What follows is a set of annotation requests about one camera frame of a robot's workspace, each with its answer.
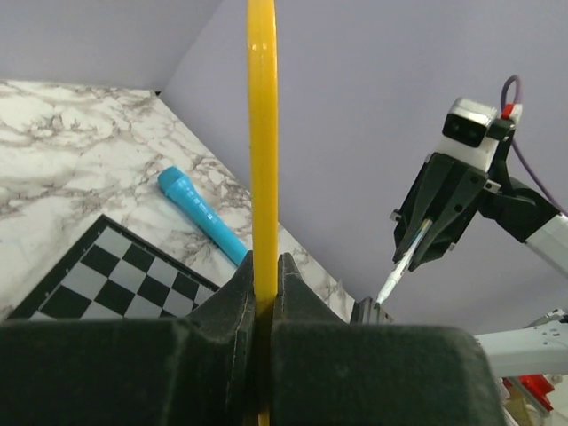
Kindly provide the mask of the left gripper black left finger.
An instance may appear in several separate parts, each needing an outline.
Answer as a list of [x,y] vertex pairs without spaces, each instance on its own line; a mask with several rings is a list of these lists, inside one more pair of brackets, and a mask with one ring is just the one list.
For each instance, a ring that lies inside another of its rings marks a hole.
[[183,319],[10,321],[4,425],[253,425],[253,260]]

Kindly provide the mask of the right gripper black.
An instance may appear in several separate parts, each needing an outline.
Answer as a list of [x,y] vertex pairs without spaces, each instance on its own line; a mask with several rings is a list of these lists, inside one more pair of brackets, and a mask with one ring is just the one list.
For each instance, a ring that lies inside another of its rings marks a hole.
[[431,154],[422,165],[401,206],[393,211],[398,262],[409,249],[424,220],[431,221],[418,244],[409,270],[441,258],[461,238],[488,193],[501,184],[501,160],[482,171],[447,154]]

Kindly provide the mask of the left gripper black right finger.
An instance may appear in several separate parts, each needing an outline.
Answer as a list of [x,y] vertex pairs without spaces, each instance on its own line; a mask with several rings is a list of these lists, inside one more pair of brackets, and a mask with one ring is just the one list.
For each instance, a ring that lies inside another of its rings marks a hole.
[[280,256],[274,425],[501,425],[488,361],[451,327],[349,324]]

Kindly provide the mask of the white whiteboard marker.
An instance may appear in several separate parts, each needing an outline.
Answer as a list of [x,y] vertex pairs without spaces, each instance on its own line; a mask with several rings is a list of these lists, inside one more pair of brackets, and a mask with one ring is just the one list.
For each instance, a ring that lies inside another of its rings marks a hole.
[[422,242],[422,239],[424,238],[427,231],[430,229],[431,225],[432,221],[430,219],[425,219],[422,222],[422,225],[419,231],[413,237],[411,245],[409,246],[408,250],[396,263],[392,272],[389,274],[388,278],[383,284],[383,287],[379,291],[378,296],[375,299],[376,305],[382,306],[383,303],[388,299],[394,288],[398,285],[402,276],[404,275],[409,265],[411,264],[415,251],[417,250],[419,244]]

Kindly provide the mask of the yellow framed whiteboard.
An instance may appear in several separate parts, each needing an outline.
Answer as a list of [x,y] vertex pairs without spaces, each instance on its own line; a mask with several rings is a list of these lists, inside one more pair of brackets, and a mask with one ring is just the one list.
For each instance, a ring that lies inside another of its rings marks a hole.
[[273,1],[247,2],[248,118],[258,423],[270,420],[270,335],[278,294],[278,48]]

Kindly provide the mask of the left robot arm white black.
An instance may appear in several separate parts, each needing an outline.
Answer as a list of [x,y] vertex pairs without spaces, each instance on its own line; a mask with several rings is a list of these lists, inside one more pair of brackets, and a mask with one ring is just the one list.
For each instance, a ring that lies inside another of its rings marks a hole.
[[472,336],[348,324],[289,254],[257,320],[253,260],[183,319],[8,321],[4,425],[502,425],[496,379],[567,370],[565,319]]

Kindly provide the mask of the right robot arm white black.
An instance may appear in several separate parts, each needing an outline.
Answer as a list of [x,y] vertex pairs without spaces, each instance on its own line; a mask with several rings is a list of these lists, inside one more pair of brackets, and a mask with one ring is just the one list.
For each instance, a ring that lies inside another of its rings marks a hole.
[[431,221],[409,265],[412,272],[441,258],[477,213],[525,243],[560,211],[531,187],[512,178],[503,154],[484,172],[449,155],[434,153],[422,165],[396,213],[395,262],[408,251],[422,222]]

